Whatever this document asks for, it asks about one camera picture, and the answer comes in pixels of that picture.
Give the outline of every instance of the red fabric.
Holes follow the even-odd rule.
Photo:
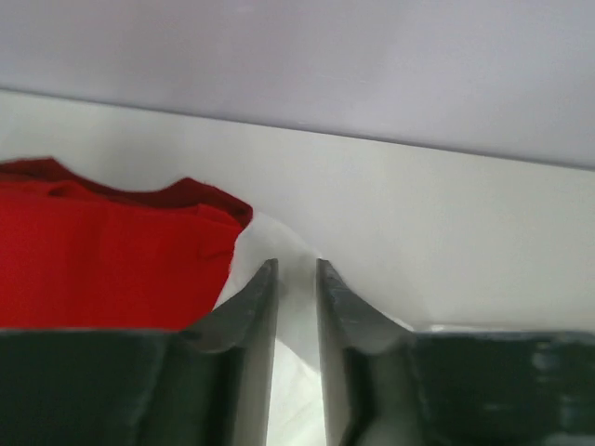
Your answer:
[[[215,305],[251,217],[189,178],[125,192],[51,159],[0,164],[0,326],[182,329]]]

